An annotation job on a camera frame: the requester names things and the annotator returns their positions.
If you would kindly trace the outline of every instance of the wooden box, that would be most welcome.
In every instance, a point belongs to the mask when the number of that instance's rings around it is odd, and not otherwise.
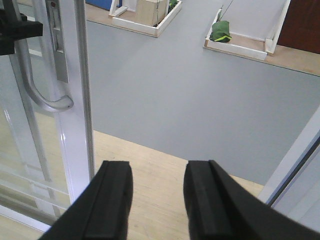
[[[166,15],[167,0],[137,0],[135,22],[155,26]]]

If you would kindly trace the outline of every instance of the glass panel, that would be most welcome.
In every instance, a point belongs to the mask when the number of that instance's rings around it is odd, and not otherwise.
[[[274,204],[274,209],[320,232],[320,147]]]
[[[31,1],[19,2],[24,3],[19,4],[20,12],[32,19]],[[35,84],[49,98],[40,38],[29,38],[27,42],[35,53],[31,55]],[[1,205],[52,224],[70,205],[54,115],[19,94],[8,56],[0,56],[0,81],[1,94],[7,93],[0,97]]]

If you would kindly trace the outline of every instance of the white wall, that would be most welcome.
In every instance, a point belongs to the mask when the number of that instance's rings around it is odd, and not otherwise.
[[[137,0],[122,0],[122,6],[128,7],[129,11],[135,12],[137,6]]]
[[[220,0],[225,12],[232,0]],[[230,31],[254,39],[273,38],[286,0],[234,0],[223,20],[230,22]]]

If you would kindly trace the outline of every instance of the blue panel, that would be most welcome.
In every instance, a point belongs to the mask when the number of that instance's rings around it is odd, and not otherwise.
[[[112,0],[86,0],[85,2],[87,4],[92,4],[102,9],[110,10]]]

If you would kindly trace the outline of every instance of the white door frame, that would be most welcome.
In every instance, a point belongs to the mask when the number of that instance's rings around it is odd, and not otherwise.
[[[56,101],[67,94],[74,102],[67,111],[54,113],[68,193],[73,203],[94,176],[85,0],[59,1],[67,82],[57,79],[46,0],[32,0],[32,3],[35,20],[43,23],[41,51],[47,73],[43,77],[48,78],[50,99]],[[0,215],[40,231],[48,229],[43,222],[4,206],[0,206]]]
[[[269,205],[274,202],[274,198],[279,195],[279,190],[283,187],[297,166],[302,161],[305,161],[305,156],[315,147],[314,145],[319,137],[320,106],[265,184],[258,196],[262,202]]]

